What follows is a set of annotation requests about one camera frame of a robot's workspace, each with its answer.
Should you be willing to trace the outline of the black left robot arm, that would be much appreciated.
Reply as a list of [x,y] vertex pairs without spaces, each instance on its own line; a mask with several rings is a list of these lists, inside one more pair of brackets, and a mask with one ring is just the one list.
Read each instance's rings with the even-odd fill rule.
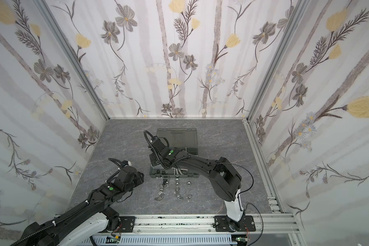
[[143,173],[125,166],[74,208],[42,224],[34,222],[29,225],[13,245],[60,246],[65,242],[76,245],[75,239],[83,241],[98,232],[118,232],[123,222],[111,205],[143,183]]

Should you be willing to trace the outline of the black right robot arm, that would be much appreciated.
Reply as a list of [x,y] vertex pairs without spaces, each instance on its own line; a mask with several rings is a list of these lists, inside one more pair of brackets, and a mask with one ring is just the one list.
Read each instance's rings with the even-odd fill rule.
[[243,219],[245,213],[240,201],[242,177],[226,158],[215,160],[192,155],[170,147],[166,140],[162,141],[157,136],[149,138],[147,131],[145,139],[152,151],[152,164],[160,165],[165,170],[185,168],[207,178],[215,194],[224,200],[227,218],[235,223]]

